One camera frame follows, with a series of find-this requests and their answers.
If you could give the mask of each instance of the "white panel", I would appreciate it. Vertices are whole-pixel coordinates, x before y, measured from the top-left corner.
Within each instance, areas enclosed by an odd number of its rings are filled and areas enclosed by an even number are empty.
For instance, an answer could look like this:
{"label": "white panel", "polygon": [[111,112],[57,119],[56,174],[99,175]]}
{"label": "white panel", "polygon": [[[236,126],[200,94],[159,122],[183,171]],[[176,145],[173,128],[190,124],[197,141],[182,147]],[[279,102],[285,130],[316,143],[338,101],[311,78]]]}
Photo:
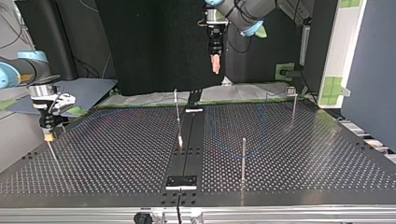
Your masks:
{"label": "white panel", "polygon": [[[344,7],[337,10],[319,99],[322,95],[325,77],[342,77],[342,87],[347,86],[366,3],[367,0],[361,0],[359,7]],[[322,108],[341,108],[343,99],[343,96],[339,97],[337,105],[319,106]]]}

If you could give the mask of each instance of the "white wall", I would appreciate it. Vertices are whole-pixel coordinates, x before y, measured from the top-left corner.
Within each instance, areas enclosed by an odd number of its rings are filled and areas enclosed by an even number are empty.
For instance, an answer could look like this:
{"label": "white wall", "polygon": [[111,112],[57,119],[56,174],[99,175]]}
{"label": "white wall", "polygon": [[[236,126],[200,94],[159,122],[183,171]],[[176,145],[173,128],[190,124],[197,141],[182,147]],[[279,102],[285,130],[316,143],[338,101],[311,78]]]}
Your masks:
{"label": "white wall", "polygon": [[[337,10],[319,99],[321,99],[326,77],[342,77],[341,86],[343,88],[347,86],[366,3],[367,0],[361,0],[359,7],[339,7]],[[341,108],[343,101],[344,96],[340,96],[336,105],[321,105],[319,102],[319,106],[321,108]]]}
{"label": "white wall", "polygon": [[[16,12],[12,0],[0,0],[0,5],[14,10],[14,13]],[[12,17],[2,8],[0,8],[0,13],[17,32],[21,29],[18,18]],[[0,16],[0,47],[10,43],[17,36],[4,18]],[[19,39],[13,45],[0,49],[0,56],[15,59],[19,50],[27,49],[32,49],[32,47]],[[12,99],[25,93],[25,88],[0,90],[0,101]],[[0,111],[0,172],[43,142],[38,119],[39,116],[11,115],[9,112]]]}

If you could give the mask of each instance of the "black cable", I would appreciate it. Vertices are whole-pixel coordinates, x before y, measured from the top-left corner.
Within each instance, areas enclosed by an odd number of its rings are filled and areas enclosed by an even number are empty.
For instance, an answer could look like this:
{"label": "black cable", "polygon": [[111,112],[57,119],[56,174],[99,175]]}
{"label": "black cable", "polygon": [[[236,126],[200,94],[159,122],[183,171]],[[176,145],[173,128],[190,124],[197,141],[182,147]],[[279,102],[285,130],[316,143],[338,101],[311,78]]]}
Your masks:
{"label": "black cable", "polygon": [[84,67],[84,69],[86,69],[86,71],[88,73],[87,77],[89,76],[89,74],[92,74],[92,75],[94,75],[97,78],[100,77],[99,72],[93,66],[89,65],[88,63],[83,62],[82,60],[76,58],[75,56],[73,56],[73,58],[78,63],[80,63],[82,65],[82,67]]}
{"label": "black cable", "polygon": [[252,15],[248,14],[246,11],[244,11],[240,6],[238,6],[240,1],[241,0],[233,0],[233,4],[241,12],[241,15],[244,15],[253,21],[264,21],[265,20],[265,18],[258,18],[258,17],[252,16]]}
{"label": "black cable", "polygon": [[8,44],[6,44],[6,45],[4,45],[4,46],[1,46],[0,49],[5,49],[6,47],[9,47],[9,46],[13,45],[15,42],[17,42],[17,41],[21,38],[21,35],[22,35],[22,33],[23,33],[22,21],[21,21],[21,23],[20,23],[20,26],[21,26],[20,33],[18,34],[17,38],[15,38],[15,39],[14,39],[13,41],[11,41],[10,43],[8,43]]}
{"label": "black cable", "polygon": [[317,98],[312,94],[312,90],[311,90],[311,88],[309,88],[308,82],[306,82],[306,79],[305,79],[305,76],[304,76],[303,71],[300,71],[300,74],[301,74],[301,77],[303,78],[303,81],[304,81],[304,83],[305,83],[305,86],[306,86],[306,87],[308,88],[308,90],[309,90],[309,93],[311,93],[312,98],[314,98],[315,103],[318,105],[318,100],[317,100]]}
{"label": "black cable", "polygon": [[231,48],[232,48],[235,52],[240,53],[240,54],[245,54],[245,53],[248,52],[248,50],[250,49],[250,46],[251,46],[251,39],[252,39],[252,36],[249,38],[247,48],[246,48],[245,50],[243,50],[243,51],[239,51],[238,49],[236,49],[236,48],[233,46],[233,44],[231,43],[230,39],[228,38],[228,27],[227,27],[226,32],[227,32],[226,40],[227,40],[228,44],[230,44]]}
{"label": "black cable", "polygon": [[296,17],[297,17],[297,11],[298,11],[298,6],[300,5],[301,0],[298,0],[297,6],[294,9],[294,16],[293,16],[293,21],[296,22]]}

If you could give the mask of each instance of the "green tape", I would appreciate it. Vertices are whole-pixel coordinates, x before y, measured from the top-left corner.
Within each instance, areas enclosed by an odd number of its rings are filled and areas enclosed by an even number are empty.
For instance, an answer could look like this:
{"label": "green tape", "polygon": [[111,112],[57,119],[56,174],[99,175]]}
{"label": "green tape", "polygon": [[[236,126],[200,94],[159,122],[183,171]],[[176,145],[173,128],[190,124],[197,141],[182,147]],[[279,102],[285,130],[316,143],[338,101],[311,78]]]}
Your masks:
{"label": "green tape", "polygon": [[268,36],[264,26],[261,26],[259,30],[256,31],[255,35],[259,38],[266,38]]}
{"label": "green tape", "polygon": [[338,97],[342,95],[342,81],[342,77],[325,77],[319,101],[321,105],[337,105]]}
{"label": "green tape", "polygon": [[81,109],[81,107],[79,107],[79,106],[74,106],[74,107],[70,108],[69,110],[67,110],[67,113],[80,117],[80,116],[83,116],[86,113],[88,113],[88,111]]}
{"label": "green tape", "polygon": [[361,0],[341,0],[340,8],[344,7],[359,7]]}
{"label": "green tape", "polygon": [[5,110],[7,107],[13,105],[15,100],[0,101],[0,111]]}

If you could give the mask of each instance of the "cable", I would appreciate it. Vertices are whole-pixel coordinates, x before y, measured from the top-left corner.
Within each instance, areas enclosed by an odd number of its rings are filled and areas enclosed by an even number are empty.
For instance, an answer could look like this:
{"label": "cable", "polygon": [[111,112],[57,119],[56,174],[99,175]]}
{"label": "cable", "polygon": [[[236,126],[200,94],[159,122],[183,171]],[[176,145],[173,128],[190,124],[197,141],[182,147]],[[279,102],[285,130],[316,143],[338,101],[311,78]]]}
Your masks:
{"label": "cable", "polygon": [[79,0],[79,2],[80,2],[84,7],[87,7],[87,8],[89,8],[89,9],[92,10],[92,11],[99,12],[98,9],[88,6],[88,5],[85,4],[82,0]]}
{"label": "cable", "polygon": [[233,0],[233,5],[239,10],[239,12],[241,12],[241,14],[243,16],[246,16],[246,17],[248,17],[249,19],[251,19],[253,21],[265,21],[265,17],[264,18],[258,18],[258,17],[252,16],[252,15],[248,14],[246,11],[244,11],[240,6],[238,6],[240,1],[241,0]]}
{"label": "cable", "polygon": [[301,0],[298,0],[297,6],[294,9],[294,16],[293,16],[293,21],[296,22],[296,17],[297,17],[297,11],[298,11],[298,6],[300,5]]}
{"label": "cable", "polygon": [[102,79],[105,78],[105,73],[106,73],[106,70],[107,70],[108,63],[110,62],[110,58],[111,58],[111,53],[110,53],[110,55],[108,55],[108,59],[107,59],[105,68],[103,69]]}
{"label": "cable", "polygon": [[61,93],[58,94],[58,96],[55,98],[55,100],[52,102],[52,104],[49,107],[49,113],[52,112],[52,108],[55,106],[56,101],[59,99],[59,97],[61,97],[61,95],[64,94],[64,86],[62,86],[62,90]]}
{"label": "cable", "polygon": [[80,63],[82,65],[82,67],[87,71],[87,77],[89,77],[89,74],[94,75],[95,77],[99,78],[99,72],[91,65],[89,65],[88,63],[83,62],[82,60],[76,58],[75,56],[73,56],[74,60],[76,60],[78,63]]}
{"label": "cable", "polygon": [[[6,11],[6,12],[8,13],[8,15],[10,15],[11,17],[14,17],[14,15],[12,15],[12,12],[10,12],[8,8],[6,8],[6,7],[2,6],[2,5],[0,5],[0,9],[1,9],[1,8],[2,8],[4,11]],[[14,29],[14,27],[11,25],[11,23],[8,21],[8,19],[7,19],[1,12],[0,12],[0,16],[1,16],[1,17],[3,18],[3,20],[6,22],[6,24],[8,25],[8,27],[15,33],[15,35],[18,35],[18,34],[19,34],[18,31]],[[23,41],[23,43],[25,43],[25,44],[27,44],[27,45],[31,45],[31,43],[30,43],[28,40],[26,40],[24,37],[22,37],[22,36],[21,36],[21,41]]]}
{"label": "cable", "polygon": [[248,50],[250,49],[250,46],[251,46],[251,39],[252,39],[252,36],[249,38],[247,48],[246,48],[245,50],[243,50],[243,51],[239,51],[239,50],[237,50],[237,49],[233,46],[233,44],[231,43],[230,39],[228,38],[228,27],[227,27],[227,31],[226,31],[226,32],[227,32],[226,40],[227,40],[227,42],[230,44],[231,48],[232,48],[235,52],[240,53],[240,54],[245,54],[245,53],[248,52]]}
{"label": "cable", "polygon": [[21,23],[20,23],[20,26],[21,26],[20,32],[18,33],[17,38],[15,38],[15,39],[14,39],[13,41],[11,41],[10,43],[8,43],[8,44],[6,44],[6,45],[4,45],[4,46],[1,46],[0,49],[5,49],[5,48],[7,48],[7,47],[13,45],[15,42],[17,42],[17,41],[20,39],[20,37],[21,37],[21,35],[22,35],[22,32],[23,32],[23,28],[22,28],[22,24],[21,24]]}
{"label": "cable", "polygon": [[311,90],[311,88],[309,88],[308,82],[306,82],[306,79],[305,79],[305,77],[304,77],[303,71],[300,71],[300,74],[301,74],[301,77],[303,78],[303,81],[304,81],[304,83],[305,83],[305,86],[306,86],[306,87],[308,88],[308,90],[309,90],[309,93],[311,93],[312,98],[314,98],[315,103],[318,105],[318,100],[317,100],[317,98],[315,98],[315,96],[312,94],[312,90]]}

